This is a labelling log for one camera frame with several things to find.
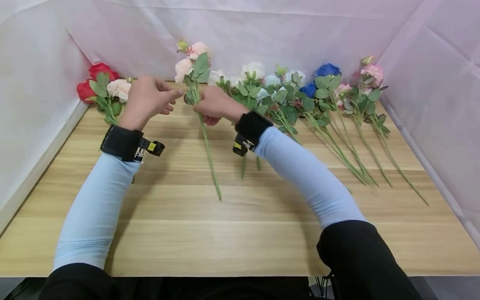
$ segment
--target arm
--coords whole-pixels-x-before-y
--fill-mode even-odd
[[[221,89],[211,87],[193,109],[209,116],[205,122],[211,125],[221,117],[242,123],[249,113]],[[274,127],[255,134],[259,141],[255,154],[299,189],[323,227],[317,249],[335,276],[340,298],[420,300],[376,228],[366,222],[348,190],[326,166]]]
[[[142,131],[148,120],[169,114],[181,91],[149,76],[132,84],[119,126]],[[40,299],[117,299],[114,281],[103,271],[123,197],[139,162],[103,153],[75,198],[63,224]]]

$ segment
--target person's right hand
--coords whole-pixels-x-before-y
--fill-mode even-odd
[[[221,118],[237,124],[242,115],[249,112],[218,86],[206,86],[202,91],[202,100],[193,106],[193,111],[201,113],[209,126],[217,124]]]

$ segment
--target black sleeve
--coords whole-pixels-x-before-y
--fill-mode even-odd
[[[47,278],[39,300],[117,300],[118,289],[104,270],[89,264],[68,264]]]
[[[350,220],[328,226],[317,250],[332,270],[340,300],[421,300],[370,223]]]

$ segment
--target wood grain surface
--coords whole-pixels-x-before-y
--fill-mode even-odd
[[[362,185],[299,121],[298,140],[352,190],[399,265],[410,276],[480,274],[480,252],[390,119],[389,143],[430,207],[413,192],[364,125],[394,187],[382,178],[353,123],[345,120],[362,161],[380,184]],[[0,276],[48,276],[60,230],[83,181],[100,155],[108,125],[89,108],[0,238]],[[145,137],[166,145],[147,155],[124,200],[106,270],[113,276],[306,276],[328,268],[315,245],[320,226],[300,194],[263,161],[232,152],[235,132],[222,120],[208,127],[219,202],[198,117],[180,99],[170,116],[156,116]]]

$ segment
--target blue rose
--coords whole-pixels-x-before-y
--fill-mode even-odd
[[[305,95],[307,95],[309,98],[313,98],[313,95],[315,95],[316,89],[317,88],[315,87],[315,82],[310,82],[306,86],[300,88],[300,91]]]
[[[340,71],[340,68],[331,63],[326,63],[325,65],[321,66],[315,71],[315,76],[322,76],[322,77],[326,77],[328,75],[337,76],[341,74],[342,72]]]

